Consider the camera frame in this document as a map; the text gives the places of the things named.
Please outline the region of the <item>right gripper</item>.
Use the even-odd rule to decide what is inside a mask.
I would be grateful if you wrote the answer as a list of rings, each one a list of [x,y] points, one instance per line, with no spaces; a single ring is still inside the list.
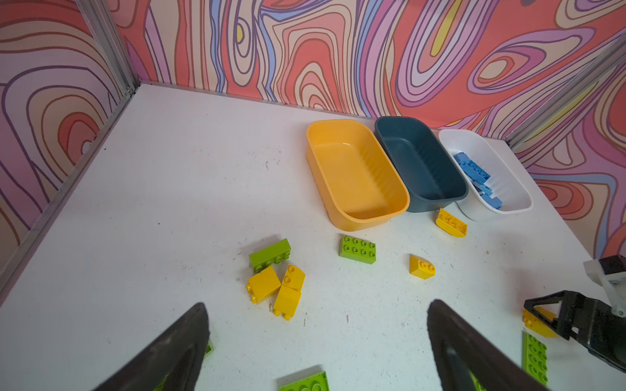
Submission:
[[[550,304],[560,306],[558,315],[552,320],[537,309]],[[625,319],[612,314],[608,304],[564,290],[527,299],[523,308],[560,337],[575,339],[594,357],[619,371],[625,371]]]

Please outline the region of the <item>yellow sloped lego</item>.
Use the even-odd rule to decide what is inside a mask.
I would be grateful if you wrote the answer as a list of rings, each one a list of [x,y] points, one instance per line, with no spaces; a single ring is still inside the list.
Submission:
[[[439,210],[435,223],[450,236],[465,238],[467,235],[467,224],[444,209]]]

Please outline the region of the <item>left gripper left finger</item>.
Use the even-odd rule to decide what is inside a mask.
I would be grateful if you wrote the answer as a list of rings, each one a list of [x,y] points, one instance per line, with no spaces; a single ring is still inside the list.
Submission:
[[[194,390],[210,339],[201,302],[192,306],[98,390]]]

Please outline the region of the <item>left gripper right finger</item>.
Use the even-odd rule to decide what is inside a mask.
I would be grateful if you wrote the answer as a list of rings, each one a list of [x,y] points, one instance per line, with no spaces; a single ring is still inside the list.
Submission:
[[[444,301],[427,311],[427,329],[443,390],[545,390]]]

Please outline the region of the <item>yellow lego cluster block one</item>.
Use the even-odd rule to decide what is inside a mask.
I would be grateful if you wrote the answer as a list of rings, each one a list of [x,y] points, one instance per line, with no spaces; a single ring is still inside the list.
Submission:
[[[252,303],[259,304],[276,294],[281,287],[281,282],[275,269],[270,266],[249,278],[246,290]]]

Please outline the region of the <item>blue lego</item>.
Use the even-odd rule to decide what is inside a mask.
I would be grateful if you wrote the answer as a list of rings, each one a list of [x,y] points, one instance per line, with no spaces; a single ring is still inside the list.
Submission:
[[[490,179],[490,174],[472,161],[466,153],[460,152],[454,156],[461,170],[473,181],[485,184]]]
[[[503,203],[497,196],[490,196],[487,193],[482,193],[481,198],[495,210],[500,210]]]
[[[493,190],[490,189],[490,187],[488,187],[485,183],[481,183],[479,181],[472,181],[472,184],[474,186],[474,188],[477,190],[477,192],[479,193],[479,195],[487,195],[488,197],[492,197],[493,196]]]

